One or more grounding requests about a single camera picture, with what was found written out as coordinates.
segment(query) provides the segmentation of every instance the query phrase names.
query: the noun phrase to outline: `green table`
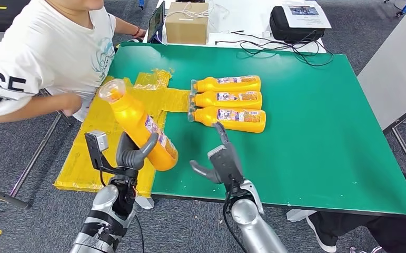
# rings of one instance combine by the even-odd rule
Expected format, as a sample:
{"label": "green table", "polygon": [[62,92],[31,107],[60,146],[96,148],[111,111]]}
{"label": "green table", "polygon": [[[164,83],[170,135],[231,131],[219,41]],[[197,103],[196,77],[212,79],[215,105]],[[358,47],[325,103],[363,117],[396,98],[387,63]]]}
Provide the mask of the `green table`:
{"label": "green table", "polygon": [[[236,48],[124,43],[109,75],[134,80],[155,68],[173,69],[169,87],[178,89],[207,76],[260,76],[265,131],[227,133],[263,203],[406,215],[406,181],[345,55],[311,67],[292,52],[250,57]],[[186,113],[169,113],[165,133],[179,161],[156,173],[152,194],[224,199],[224,186],[189,165],[196,160],[210,166],[207,152],[220,144],[216,130],[189,123]]]}

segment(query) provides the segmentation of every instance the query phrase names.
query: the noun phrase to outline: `bottle label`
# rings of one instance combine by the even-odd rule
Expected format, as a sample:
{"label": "bottle label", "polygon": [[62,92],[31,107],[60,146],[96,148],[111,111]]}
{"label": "bottle label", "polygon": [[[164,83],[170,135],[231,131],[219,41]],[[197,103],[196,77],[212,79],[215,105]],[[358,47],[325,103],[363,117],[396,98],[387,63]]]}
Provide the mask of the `bottle label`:
{"label": "bottle label", "polygon": [[255,91],[246,91],[239,93],[239,96],[236,96],[230,92],[217,92],[217,101],[253,101],[259,99],[257,92]]}
{"label": "bottle label", "polygon": [[229,92],[218,92],[217,93],[217,101],[236,101],[237,98],[234,94]]}
{"label": "bottle label", "polygon": [[259,95],[257,94],[257,91],[246,91],[244,93],[239,94],[240,100],[242,101],[253,101],[253,100],[258,100]]}
{"label": "bottle label", "polygon": [[177,155],[175,146],[170,139],[167,138],[167,135],[165,135],[164,132],[158,127],[156,122],[153,121],[152,117],[148,116],[144,125],[150,133],[158,133],[158,143],[166,149],[173,159],[175,159]]}
{"label": "bottle label", "polygon": [[224,77],[224,78],[217,79],[218,84],[242,83],[242,82],[253,82],[253,81],[255,81],[255,76],[253,76],[253,75]]}
{"label": "bottle label", "polygon": [[260,122],[260,111],[244,110],[236,111],[230,109],[218,109],[217,119],[238,122]]}

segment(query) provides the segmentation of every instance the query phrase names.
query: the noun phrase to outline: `cardboard box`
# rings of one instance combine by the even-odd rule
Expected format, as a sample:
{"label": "cardboard box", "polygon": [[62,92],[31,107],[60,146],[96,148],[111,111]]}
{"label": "cardboard box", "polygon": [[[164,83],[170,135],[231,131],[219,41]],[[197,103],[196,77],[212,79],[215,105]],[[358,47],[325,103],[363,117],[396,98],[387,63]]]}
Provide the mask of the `cardboard box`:
{"label": "cardboard box", "polygon": [[209,9],[207,3],[171,3],[165,18],[168,43],[205,45],[207,39],[207,17],[189,17],[183,11],[201,13]]}

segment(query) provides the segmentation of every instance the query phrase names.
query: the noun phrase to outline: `white t-shirt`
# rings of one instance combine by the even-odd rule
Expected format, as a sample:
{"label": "white t-shirt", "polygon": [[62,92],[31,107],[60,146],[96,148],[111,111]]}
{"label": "white t-shirt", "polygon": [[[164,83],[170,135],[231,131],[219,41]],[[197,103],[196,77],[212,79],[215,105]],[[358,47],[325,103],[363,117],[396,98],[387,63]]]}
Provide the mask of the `white t-shirt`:
{"label": "white t-shirt", "polygon": [[90,11],[94,28],[82,27],[32,0],[15,18],[0,43],[0,115],[24,107],[47,88],[51,94],[75,92],[83,121],[114,58],[116,18],[105,8]]}

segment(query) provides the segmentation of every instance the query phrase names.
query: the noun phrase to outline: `black shoe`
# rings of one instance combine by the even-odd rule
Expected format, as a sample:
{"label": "black shoe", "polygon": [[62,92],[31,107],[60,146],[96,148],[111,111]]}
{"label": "black shoe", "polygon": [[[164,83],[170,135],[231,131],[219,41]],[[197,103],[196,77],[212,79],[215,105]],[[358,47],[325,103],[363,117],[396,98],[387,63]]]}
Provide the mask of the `black shoe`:
{"label": "black shoe", "polygon": [[319,246],[329,253],[336,252],[336,242],[338,238],[336,236],[331,236],[327,233],[323,233],[319,229],[319,215],[318,213],[314,213],[306,218],[306,221],[311,229],[313,229],[314,233],[316,234],[316,239],[318,240]]}

